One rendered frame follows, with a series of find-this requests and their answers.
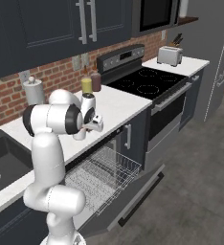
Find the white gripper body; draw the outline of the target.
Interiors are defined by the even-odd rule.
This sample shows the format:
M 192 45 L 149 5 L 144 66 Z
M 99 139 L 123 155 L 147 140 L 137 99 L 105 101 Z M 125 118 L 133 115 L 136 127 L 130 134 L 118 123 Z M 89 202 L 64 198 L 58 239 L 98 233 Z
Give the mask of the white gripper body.
M 73 138 L 76 141 L 82 141 L 82 140 L 84 140 L 86 138 L 86 128 L 85 127 L 82 127 L 77 134 L 74 134 L 73 135 Z

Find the dark lower cabinet door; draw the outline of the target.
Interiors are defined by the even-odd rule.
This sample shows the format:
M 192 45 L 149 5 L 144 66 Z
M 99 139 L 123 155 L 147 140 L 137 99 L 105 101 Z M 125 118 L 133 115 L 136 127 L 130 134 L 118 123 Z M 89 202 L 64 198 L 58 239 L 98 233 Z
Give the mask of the dark lower cabinet door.
M 137 116 L 126 122 L 125 125 L 131 124 L 131 147 L 127 149 L 124 144 L 126 142 L 126 129 L 123 126 L 121 135 L 121 153 L 125 157 L 144 166 L 146 153 L 146 131 L 147 131 L 148 110 L 145 109 Z

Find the grey dishwasher door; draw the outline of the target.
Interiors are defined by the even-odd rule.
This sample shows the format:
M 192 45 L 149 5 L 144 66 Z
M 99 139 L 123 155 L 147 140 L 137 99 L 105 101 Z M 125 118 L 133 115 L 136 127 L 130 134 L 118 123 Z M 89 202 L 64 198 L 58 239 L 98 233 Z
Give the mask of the grey dishwasher door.
M 93 215 L 78 231 L 84 238 L 111 231 L 122 217 L 129 214 L 140 198 L 157 180 L 157 175 L 162 172 L 164 167 L 164 165 L 160 165 L 157 170 L 152 170 L 129 184 L 100 215 Z

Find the yellow squeeze bottle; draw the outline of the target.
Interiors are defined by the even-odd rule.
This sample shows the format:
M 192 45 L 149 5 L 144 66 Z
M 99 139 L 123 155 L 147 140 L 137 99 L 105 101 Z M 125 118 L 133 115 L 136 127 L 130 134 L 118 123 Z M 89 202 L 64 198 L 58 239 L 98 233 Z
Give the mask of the yellow squeeze bottle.
M 87 68 L 84 68 L 84 76 L 81 79 L 81 90 L 82 93 L 92 93 L 92 79 L 88 75 Z

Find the maroon squeeze bottle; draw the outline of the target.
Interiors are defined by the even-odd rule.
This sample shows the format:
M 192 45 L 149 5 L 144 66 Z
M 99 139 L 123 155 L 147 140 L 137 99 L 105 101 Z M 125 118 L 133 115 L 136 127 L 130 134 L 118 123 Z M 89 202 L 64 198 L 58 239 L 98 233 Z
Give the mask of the maroon squeeze bottle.
M 94 92 L 99 92 L 101 90 L 101 74 L 98 72 L 97 64 L 92 67 L 92 89 Z

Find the white paper towel roll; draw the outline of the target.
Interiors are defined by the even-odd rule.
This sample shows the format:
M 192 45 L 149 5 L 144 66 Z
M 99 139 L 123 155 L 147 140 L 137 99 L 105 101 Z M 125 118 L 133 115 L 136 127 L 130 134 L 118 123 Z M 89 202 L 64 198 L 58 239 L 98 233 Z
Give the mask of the white paper towel roll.
M 28 105 L 45 103 L 43 83 L 40 79 L 29 77 L 28 80 L 23 83 L 23 86 Z

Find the black sink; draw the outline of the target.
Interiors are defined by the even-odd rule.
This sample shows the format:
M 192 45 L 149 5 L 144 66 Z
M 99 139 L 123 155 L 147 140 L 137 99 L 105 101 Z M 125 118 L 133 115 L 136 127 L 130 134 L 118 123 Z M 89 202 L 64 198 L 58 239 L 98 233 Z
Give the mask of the black sink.
M 0 191 L 31 170 L 31 151 L 0 130 Z

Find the black and steel stove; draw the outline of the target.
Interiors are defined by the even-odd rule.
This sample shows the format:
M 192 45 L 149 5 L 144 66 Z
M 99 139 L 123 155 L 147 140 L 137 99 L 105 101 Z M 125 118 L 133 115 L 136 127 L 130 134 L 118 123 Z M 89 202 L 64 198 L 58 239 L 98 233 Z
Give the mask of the black and steel stove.
M 187 92 L 152 116 L 151 109 L 182 88 L 188 78 L 144 67 L 144 54 L 143 44 L 123 47 L 99 56 L 97 68 L 103 85 L 152 101 L 146 108 L 146 153 L 142 167 L 145 171 L 152 171 L 157 167 L 157 160 L 176 139 Z

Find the dark cabinet under sink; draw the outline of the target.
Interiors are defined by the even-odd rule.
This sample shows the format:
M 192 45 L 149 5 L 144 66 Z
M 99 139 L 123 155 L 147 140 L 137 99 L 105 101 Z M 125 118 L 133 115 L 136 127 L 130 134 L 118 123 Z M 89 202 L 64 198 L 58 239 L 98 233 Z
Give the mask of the dark cabinet under sink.
M 46 216 L 19 198 L 0 212 L 0 245 L 39 245 L 48 234 Z

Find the dark cabinet beside fridge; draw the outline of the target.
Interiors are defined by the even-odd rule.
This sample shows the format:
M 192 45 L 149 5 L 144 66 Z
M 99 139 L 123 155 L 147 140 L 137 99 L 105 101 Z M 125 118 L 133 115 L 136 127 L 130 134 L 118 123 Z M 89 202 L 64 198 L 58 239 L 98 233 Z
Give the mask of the dark cabinet beside fridge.
M 193 117 L 203 73 L 204 70 L 201 69 L 189 78 L 191 88 L 186 93 L 185 107 L 179 129 L 182 129 Z

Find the silver toaster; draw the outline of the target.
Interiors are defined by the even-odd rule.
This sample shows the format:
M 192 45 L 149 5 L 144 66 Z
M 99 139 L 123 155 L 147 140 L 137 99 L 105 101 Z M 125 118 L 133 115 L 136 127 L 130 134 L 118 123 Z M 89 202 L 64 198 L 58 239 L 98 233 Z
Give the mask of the silver toaster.
M 183 49 L 170 46 L 163 46 L 158 51 L 157 62 L 159 64 L 165 63 L 176 67 L 182 62 Z

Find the wooden knife block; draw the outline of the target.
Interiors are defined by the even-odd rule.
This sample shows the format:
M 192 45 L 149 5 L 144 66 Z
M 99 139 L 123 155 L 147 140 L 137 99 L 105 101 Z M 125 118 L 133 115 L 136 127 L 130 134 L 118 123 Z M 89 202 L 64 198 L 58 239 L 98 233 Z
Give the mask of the wooden knife block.
M 180 42 L 183 40 L 183 37 L 182 37 L 182 34 L 181 33 L 179 33 L 175 38 L 174 38 L 174 40 L 173 41 L 171 41 L 171 42 L 169 42 L 169 47 L 179 47 L 179 45 L 180 45 Z

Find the steel microwave oven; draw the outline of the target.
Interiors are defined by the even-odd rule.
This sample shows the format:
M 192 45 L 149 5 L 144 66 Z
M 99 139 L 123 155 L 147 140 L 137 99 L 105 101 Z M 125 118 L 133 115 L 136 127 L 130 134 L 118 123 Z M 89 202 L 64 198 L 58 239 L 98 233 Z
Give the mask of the steel microwave oven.
M 132 36 L 160 32 L 178 25 L 181 0 L 133 0 Z

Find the grey fridge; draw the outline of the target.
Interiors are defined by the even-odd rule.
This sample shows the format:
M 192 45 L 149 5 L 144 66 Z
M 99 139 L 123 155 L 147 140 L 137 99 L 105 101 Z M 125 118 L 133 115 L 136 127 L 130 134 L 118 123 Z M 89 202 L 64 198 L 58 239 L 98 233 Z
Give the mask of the grey fridge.
M 198 20 L 168 30 L 167 41 L 179 33 L 183 55 L 210 62 L 204 68 L 194 117 L 207 121 L 224 96 L 224 0 L 189 0 L 188 16 Z

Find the brown wooden shelf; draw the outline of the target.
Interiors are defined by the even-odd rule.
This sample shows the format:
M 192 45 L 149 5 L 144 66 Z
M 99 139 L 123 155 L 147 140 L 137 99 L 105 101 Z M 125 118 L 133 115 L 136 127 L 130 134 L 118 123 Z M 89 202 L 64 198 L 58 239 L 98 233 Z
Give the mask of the brown wooden shelf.
M 178 19 L 178 26 L 185 25 L 194 21 L 197 21 L 199 18 L 198 17 L 192 17 L 192 16 L 186 16 L 184 18 Z

